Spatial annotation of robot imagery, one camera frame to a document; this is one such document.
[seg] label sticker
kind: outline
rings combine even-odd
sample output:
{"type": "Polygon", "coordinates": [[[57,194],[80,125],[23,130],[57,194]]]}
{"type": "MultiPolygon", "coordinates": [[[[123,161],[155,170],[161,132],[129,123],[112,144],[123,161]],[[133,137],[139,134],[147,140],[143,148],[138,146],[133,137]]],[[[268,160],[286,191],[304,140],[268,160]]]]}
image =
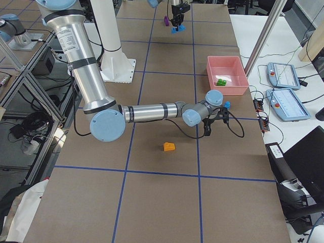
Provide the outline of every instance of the label sticker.
{"type": "Polygon", "coordinates": [[[284,157],[277,145],[270,146],[270,149],[271,149],[275,158],[283,158],[284,157]]]}
{"type": "Polygon", "coordinates": [[[73,30],[70,29],[64,29],[56,34],[57,39],[59,40],[62,50],[65,54],[77,51],[79,50],[79,46],[76,42],[75,35],[73,33],[73,30]]]}

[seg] white table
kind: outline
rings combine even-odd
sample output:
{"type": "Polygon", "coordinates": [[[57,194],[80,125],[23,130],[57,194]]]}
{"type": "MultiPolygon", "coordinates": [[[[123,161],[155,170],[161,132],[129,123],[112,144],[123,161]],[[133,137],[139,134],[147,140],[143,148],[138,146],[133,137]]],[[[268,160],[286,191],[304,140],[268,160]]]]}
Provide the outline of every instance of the white table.
{"type": "MultiPolygon", "coordinates": [[[[238,47],[240,49],[240,54],[242,58],[243,65],[246,65],[248,62],[248,57],[251,55],[251,52],[257,42],[257,39],[261,33],[261,30],[266,22],[266,16],[246,16],[246,15],[231,15],[231,21],[234,28],[236,40],[238,47]]],[[[267,65],[269,62],[279,62],[279,63],[290,63],[295,67],[302,67],[308,63],[301,62],[298,58],[298,53],[302,49],[299,47],[299,42],[295,37],[293,31],[290,29],[287,21],[284,17],[279,17],[274,29],[272,30],[262,52],[261,57],[268,54],[286,54],[291,51],[297,50],[295,53],[290,53],[284,56],[266,56],[259,58],[248,78],[249,84],[257,88],[258,91],[262,92],[265,95],[265,91],[269,87],[260,84],[260,79],[258,75],[258,65],[267,65]]],[[[267,79],[266,67],[260,66],[260,77],[263,84],[270,85],[267,79]]],[[[317,73],[313,65],[308,65],[303,68],[298,68],[297,75],[298,77],[309,76],[317,73]]],[[[313,76],[305,80],[308,82],[307,87],[301,87],[300,90],[295,91],[299,99],[303,101],[309,101],[313,98],[316,98],[324,94],[324,83],[319,77],[313,76]]],[[[305,104],[306,109],[311,114],[311,119],[303,120],[299,122],[282,122],[273,112],[272,108],[269,110],[268,100],[264,100],[264,110],[269,114],[269,120],[271,123],[278,126],[283,134],[284,140],[280,147],[284,152],[290,149],[294,144],[296,144],[300,139],[307,135],[317,126],[322,126],[324,128],[324,121],[319,121],[315,118],[315,114],[324,107],[324,97],[319,98],[316,101],[305,104]]],[[[280,142],[282,135],[280,131],[274,126],[270,125],[270,132],[265,133],[264,143],[280,142]]],[[[292,242],[297,242],[299,238],[305,238],[304,242],[307,241],[307,236],[298,235],[295,233],[291,225],[287,224],[287,227],[290,232],[290,237],[292,242]]],[[[324,239],[324,226],[318,226],[314,230],[311,243],[322,243],[324,239]]]]}

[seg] green block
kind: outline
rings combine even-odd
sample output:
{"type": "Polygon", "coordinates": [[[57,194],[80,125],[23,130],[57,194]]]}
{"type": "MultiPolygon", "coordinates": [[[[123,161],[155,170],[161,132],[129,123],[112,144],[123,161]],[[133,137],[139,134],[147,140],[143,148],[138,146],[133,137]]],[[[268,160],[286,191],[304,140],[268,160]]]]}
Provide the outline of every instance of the green block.
{"type": "Polygon", "coordinates": [[[225,86],[226,85],[226,80],[219,79],[216,83],[216,86],[225,86]]]}

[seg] table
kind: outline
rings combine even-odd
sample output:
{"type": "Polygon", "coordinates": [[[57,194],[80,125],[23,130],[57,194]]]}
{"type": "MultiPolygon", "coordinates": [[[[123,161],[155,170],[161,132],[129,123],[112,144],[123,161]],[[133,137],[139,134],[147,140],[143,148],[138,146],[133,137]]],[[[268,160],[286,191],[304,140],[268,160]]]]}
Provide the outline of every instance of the table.
{"type": "MultiPolygon", "coordinates": [[[[263,28],[263,25],[266,21],[265,16],[242,16],[242,15],[231,15],[231,21],[233,24],[235,36],[237,39],[237,44],[240,48],[240,53],[242,56],[243,64],[245,65],[248,61],[252,49],[257,41],[257,38],[263,28]]],[[[248,80],[251,85],[254,85],[257,90],[265,94],[265,91],[270,87],[260,84],[260,78],[258,75],[258,65],[267,65],[268,62],[279,62],[279,63],[288,63],[293,64],[295,67],[302,67],[310,62],[301,62],[298,58],[298,53],[301,51],[299,47],[299,42],[295,37],[293,31],[290,29],[287,21],[284,17],[279,17],[277,23],[275,24],[272,33],[270,34],[260,56],[265,56],[269,54],[286,54],[297,50],[295,53],[289,53],[286,55],[275,55],[275,56],[266,56],[259,58],[256,62],[255,67],[253,68],[248,80]]],[[[261,83],[269,85],[266,74],[266,67],[260,66],[260,77],[261,83]]],[[[313,65],[307,65],[303,68],[296,69],[297,75],[309,76],[317,73],[313,65]]],[[[308,101],[313,98],[316,98],[324,93],[324,83],[321,78],[313,76],[305,80],[308,82],[307,87],[301,87],[300,90],[295,91],[297,96],[301,101],[308,101]]],[[[324,128],[324,123],[315,118],[315,114],[322,109],[324,105],[324,97],[317,100],[317,102],[310,102],[305,104],[306,109],[311,113],[312,118],[308,120],[303,120],[299,122],[281,122],[272,109],[269,109],[269,103],[265,100],[263,107],[265,112],[269,114],[270,121],[278,126],[284,134],[284,139],[280,145],[283,152],[286,152],[292,146],[294,146],[299,140],[301,140],[305,135],[312,131],[317,126],[322,126],[324,128]]],[[[273,143],[280,142],[282,135],[280,131],[274,126],[270,125],[270,132],[264,135],[264,143],[273,143]]],[[[288,225],[290,229],[290,236],[292,242],[297,241],[301,238],[297,235],[292,227],[288,225]]],[[[314,231],[312,235],[311,242],[322,242],[324,238],[324,226],[319,226],[314,231]]]]}
{"type": "MultiPolygon", "coordinates": [[[[132,84],[106,84],[118,103],[194,103],[209,90],[207,55],[239,55],[226,6],[193,4],[177,35],[166,7],[123,2],[121,44],[137,65],[132,84]]],[[[112,143],[71,130],[24,242],[290,242],[251,95],[227,100],[243,139],[221,121],[201,140],[167,121],[129,124],[112,143]]],[[[76,123],[89,131],[80,109],[76,123]]]]}

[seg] purple object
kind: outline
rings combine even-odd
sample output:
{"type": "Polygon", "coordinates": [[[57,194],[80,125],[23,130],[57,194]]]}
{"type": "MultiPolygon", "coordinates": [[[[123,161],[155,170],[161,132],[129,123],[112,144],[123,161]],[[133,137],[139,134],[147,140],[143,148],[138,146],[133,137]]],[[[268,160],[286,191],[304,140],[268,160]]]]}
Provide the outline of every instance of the purple object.
{"type": "Polygon", "coordinates": [[[169,26],[169,19],[167,16],[164,16],[164,23],[166,24],[166,26],[169,26]]]}

